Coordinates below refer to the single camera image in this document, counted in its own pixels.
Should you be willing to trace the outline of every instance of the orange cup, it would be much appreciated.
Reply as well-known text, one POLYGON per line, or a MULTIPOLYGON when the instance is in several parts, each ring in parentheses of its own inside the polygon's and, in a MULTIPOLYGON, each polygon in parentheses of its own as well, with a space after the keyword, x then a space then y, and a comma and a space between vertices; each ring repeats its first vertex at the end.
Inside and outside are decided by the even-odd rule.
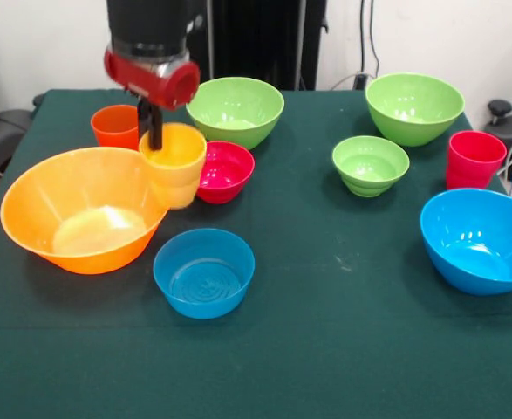
POLYGON ((187 207, 200 186, 207 142, 203 134, 186 124, 162 126, 162 150, 149 147, 149 134, 140 140, 140 153, 147 162, 149 181, 162 206, 172 210, 187 207))
POLYGON ((137 150, 139 128, 137 108, 131 105, 103 107, 91 118, 92 131, 103 147, 137 150))

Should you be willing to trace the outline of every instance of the dark green cloth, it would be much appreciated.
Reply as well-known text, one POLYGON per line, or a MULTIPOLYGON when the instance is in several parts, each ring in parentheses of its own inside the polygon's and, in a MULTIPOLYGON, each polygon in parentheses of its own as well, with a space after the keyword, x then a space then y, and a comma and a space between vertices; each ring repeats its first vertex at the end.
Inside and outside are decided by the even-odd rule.
MULTIPOLYGON (((465 117, 409 148, 406 176, 365 199, 331 163, 337 142, 378 133, 362 94, 284 96, 241 195, 172 212, 120 271, 72 275, 0 226, 0 418, 512 418, 512 293, 457 292, 420 237, 420 209, 445 188, 447 138, 469 128, 465 117), (256 254, 244 302, 205 322, 175 313, 152 275, 170 237, 203 226, 234 231, 256 254)), ((93 112, 123 101, 133 103, 48 93, 0 202, 34 163, 93 145, 93 112)))

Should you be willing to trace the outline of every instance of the green bowl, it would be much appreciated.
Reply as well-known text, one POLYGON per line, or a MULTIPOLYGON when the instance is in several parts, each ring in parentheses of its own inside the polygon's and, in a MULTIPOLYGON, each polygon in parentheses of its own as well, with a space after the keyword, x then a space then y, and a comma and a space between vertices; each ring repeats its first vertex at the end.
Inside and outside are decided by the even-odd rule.
POLYGON ((333 164, 354 195, 370 198, 385 192, 403 177, 409 169, 409 157, 394 142, 360 135, 335 146, 333 164))
POLYGON ((208 140, 254 148, 275 127, 284 109, 283 95, 272 85, 245 77, 202 83, 186 106, 208 140))
POLYGON ((394 73, 366 88, 378 130, 401 146, 422 146, 440 136, 463 112, 461 93, 445 81, 422 74, 394 73))

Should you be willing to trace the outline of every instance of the pink bowl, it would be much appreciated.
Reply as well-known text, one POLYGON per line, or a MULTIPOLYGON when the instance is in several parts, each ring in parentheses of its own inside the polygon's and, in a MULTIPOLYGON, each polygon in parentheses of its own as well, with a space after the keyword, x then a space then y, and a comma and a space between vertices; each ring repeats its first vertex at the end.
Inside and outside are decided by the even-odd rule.
POLYGON ((207 203, 227 203, 248 183, 255 166, 246 148, 232 142, 208 142, 197 195, 207 203))

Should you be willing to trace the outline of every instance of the large orange bowl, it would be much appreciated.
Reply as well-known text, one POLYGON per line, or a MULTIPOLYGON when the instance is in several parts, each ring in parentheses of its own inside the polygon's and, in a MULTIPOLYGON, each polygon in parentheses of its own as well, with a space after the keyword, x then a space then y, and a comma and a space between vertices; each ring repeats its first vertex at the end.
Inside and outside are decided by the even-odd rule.
POLYGON ((167 214, 147 166, 124 148, 81 148, 41 161, 8 189, 7 235, 67 271, 96 274, 129 264, 167 214))

